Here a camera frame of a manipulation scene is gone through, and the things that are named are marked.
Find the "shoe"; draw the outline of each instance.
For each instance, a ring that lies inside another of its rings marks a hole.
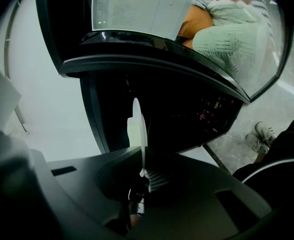
[[[267,153],[268,147],[264,142],[260,140],[260,138],[256,134],[249,133],[247,134],[245,139],[247,145],[251,148],[251,150],[255,151],[256,153]]]
[[[274,130],[271,127],[267,127],[263,122],[258,122],[255,125],[255,130],[261,137],[262,141],[266,142],[269,147],[277,137]]]

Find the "white plastic part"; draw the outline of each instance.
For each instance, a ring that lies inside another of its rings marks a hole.
[[[132,117],[128,118],[128,137],[130,146],[141,146],[142,155],[142,169],[140,176],[144,177],[145,172],[145,154],[148,146],[148,136],[146,130],[146,123],[141,113],[140,104],[137,98],[133,100]]]

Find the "white wall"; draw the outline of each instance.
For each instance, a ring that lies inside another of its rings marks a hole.
[[[12,15],[13,9],[15,7],[17,0],[12,0],[8,5],[6,10],[0,17],[0,72],[5,77],[5,45],[8,40],[6,40],[6,34],[9,26],[10,17]],[[24,139],[28,133],[22,127],[17,114],[15,111],[12,112],[5,128],[4,133],[10,136],[15,136]]]
[[[47,161],[99,155],[79,80],[58,75],[41,33],[36,0],[22,0],[10,39],[9,75],[22,95],[18,108],[30,133],[28,146]]]

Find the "gray floor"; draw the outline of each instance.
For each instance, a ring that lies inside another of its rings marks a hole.
[[[230,131],[208,145],[233,173],[252,163],[257,154],[244,142],[258,121],[264,121],[279,134],[294,119],[294,37],[290,56],[283,74],[263,96],[244,105]]]

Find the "black panel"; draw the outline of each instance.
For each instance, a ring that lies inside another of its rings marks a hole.
[[[90,122],[95,120],[91,125],[95,138],[110,151],[129,146],[127,119],[132,116],[134,98],[138,98],[145,119],[148,145],[172,152],[202,145],[226,133],[242,105],[200,79],[174,71],[99,72],[90,74],[89,79],[87,83],[95,91],[82,94],[84,99],[96,97],[97,102],[85,103],[87,115]],[[95,106],[99,116],[90,114]]]
[[[90,31],[85,19],[85,0],[36,0],[40,27],[56,68],[75,53]]]
[[[95,80],[94,77],[89,78],[87,75],[88,74],[86,73],[86,76],[80,79],[83,103],[86,109],[91,131],[95,137],[99,150],[101,153],[108,153],[109,148],[106,143],[106,138],[102,127],[96,85],[92,84],[92,82]]]

